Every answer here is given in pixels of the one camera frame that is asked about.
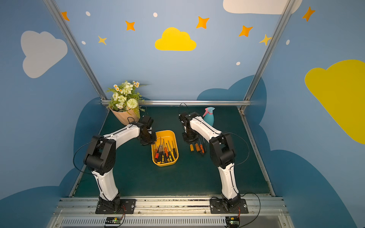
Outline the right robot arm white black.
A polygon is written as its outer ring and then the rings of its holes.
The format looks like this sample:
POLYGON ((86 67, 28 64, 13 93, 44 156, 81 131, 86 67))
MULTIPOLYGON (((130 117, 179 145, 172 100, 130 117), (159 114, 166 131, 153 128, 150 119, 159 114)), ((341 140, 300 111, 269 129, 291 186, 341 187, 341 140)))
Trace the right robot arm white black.
POLYGON ((197 112, 181 113, 179 121, 184 128, 182 137, 185 142, 193 143, 203 137, 209 143, 210 158, 218 167, 221 178, 223 205, 227 209, 236 207, 240 202, 240 193, 234 175, 236 152, 231 134, 215 129, 197 112))

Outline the yellow plastic storage box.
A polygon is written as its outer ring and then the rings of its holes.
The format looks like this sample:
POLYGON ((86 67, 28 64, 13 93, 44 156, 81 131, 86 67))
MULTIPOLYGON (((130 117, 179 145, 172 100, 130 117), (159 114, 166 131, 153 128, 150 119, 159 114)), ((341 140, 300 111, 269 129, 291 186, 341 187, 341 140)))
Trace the yellow plastic storage box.
POLYGON ((156 141, 151 149, 152 161, 159 167, 173 165, 179 159, 176 136, 171 130, 156 132, 156 141))

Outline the orange black handle screwdriver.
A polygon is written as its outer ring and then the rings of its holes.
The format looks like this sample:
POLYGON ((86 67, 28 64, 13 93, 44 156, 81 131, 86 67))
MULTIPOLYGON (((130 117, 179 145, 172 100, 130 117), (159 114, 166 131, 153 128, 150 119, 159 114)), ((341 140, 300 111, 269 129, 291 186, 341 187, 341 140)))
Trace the orange black handle screwdriver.
POLYGON ((199 147, 200 147, 201 154, 204 155, 205 150, 204 150, 204 146, 203 146, 203 140, 201 138, 199 138, 199 147))

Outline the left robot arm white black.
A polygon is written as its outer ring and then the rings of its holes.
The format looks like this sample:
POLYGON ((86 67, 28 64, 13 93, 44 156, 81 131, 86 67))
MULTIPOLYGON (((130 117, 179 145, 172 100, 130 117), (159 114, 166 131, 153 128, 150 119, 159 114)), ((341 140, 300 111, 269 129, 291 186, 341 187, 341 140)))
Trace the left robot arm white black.
POLYGON ((138 122, 131 122, 113 133, 92 137, 84 164, 91 170, 98 184, 97 213, 115 213, 122 207, 113 176, 117 148, 134 138, 139 138, 143 146, 154 144, 156 133, 152 131, 153 122, 151 117, 144 116, 138 122))

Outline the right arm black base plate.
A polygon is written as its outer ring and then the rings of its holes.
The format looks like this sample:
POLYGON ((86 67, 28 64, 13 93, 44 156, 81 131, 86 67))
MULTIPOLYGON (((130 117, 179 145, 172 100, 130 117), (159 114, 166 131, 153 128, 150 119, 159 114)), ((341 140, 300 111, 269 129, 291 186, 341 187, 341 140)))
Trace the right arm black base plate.
POLYGON ((240 199, 237 204, 229 204, 224 199, 212 197, 209 200, 211 214, 248 214, 245 199, 240 199))

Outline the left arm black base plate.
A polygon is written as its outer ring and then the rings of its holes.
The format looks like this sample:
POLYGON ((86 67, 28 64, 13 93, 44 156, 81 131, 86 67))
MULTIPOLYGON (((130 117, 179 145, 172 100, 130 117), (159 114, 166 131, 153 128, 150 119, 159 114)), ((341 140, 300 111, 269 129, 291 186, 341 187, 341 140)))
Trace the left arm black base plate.
POLYGON ((136 206, 136 199, 116 198, 108 201, 99 198, 96 214, 133 214, 136 206))

